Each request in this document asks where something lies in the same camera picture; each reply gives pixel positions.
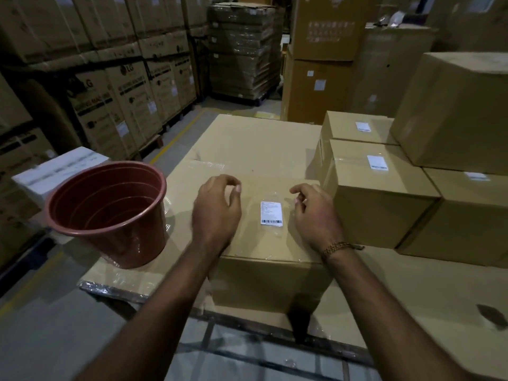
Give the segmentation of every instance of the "bracelet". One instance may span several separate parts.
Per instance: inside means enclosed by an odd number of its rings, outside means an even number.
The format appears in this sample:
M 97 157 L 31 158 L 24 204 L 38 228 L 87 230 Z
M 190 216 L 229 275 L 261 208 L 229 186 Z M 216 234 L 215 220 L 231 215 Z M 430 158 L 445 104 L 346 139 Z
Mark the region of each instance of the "bracelet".
M 351 243 L 347 242 L 338 242 L 333 245 L 328 246 L 321 252 L 321 258 L 323 261 L 326 261 L 330 255 L 332 255 L 335 251 L 342 250 L 343 248 L 351 248 L 355 249 L 355 247 Z

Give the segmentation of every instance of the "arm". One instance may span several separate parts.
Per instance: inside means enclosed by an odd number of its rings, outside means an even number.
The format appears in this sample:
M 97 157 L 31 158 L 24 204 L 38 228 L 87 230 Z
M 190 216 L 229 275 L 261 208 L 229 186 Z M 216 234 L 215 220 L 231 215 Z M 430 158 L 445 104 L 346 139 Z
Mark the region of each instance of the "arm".
M 236 185 L 229 207 L 224 198 L 228 184 Z M 146 304 L 76 380 L 164 379 L 198 291 L 235 235 L 240 192 L 240 181 L 227 175 L 210 178 L 200 188 L 191 243 Z
M 344 242 L 333 201 L 318 185 L 291 189 L 296 227 L 316 251 Z M 350 248 L 325 259 L 351 309 L 358 328 L 384 380 L 470 380 L 458 365 L 416 323 L 397 299 Z

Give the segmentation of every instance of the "forearm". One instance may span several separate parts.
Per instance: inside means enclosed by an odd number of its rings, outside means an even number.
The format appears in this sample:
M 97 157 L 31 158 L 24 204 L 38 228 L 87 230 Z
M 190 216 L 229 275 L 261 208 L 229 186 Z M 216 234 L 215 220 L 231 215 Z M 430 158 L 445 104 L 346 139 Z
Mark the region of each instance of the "forearm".
M 164 379 L 217 256 L 207 251 L 210 248 L 192 242 L 146 304 L 76 379 Z
M 383 379 L 470 379 L 469 373 L 434 342 L 353 250 L 334 253 L 328 258 L 328 266 Z

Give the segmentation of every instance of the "human hand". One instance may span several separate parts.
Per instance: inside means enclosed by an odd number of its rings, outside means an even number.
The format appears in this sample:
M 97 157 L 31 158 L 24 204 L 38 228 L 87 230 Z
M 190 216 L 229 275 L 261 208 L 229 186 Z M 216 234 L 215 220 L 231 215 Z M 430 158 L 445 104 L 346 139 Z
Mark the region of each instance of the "human hand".
M 229 206 L 224 192 L 234 185 Z M 241 182 L 230 175 L 213 176 L 202 185 L 192 211 L 193 241 L 210 248 L 219 255 L 235 236 L 242 217 L 240 206 Z
M 299 193 L 295 198 L 295 223 L 304 242 L 322 252 L 334 243 L 346 241 L 333 200 L 319 185 L 302 183 L 289 191 Z

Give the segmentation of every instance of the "person's right arm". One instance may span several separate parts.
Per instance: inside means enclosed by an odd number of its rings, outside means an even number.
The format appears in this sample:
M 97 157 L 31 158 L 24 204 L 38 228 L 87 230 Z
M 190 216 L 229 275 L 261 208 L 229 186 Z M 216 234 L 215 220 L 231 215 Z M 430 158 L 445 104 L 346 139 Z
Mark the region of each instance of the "person's right arm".
M 296 227 L 314 250 L 345 242 L 333 201 L 318 185 L 291 188 Z M 471 380 L 418 325 L 351 248 L 324 258 L 337 280 L 383 380 Z

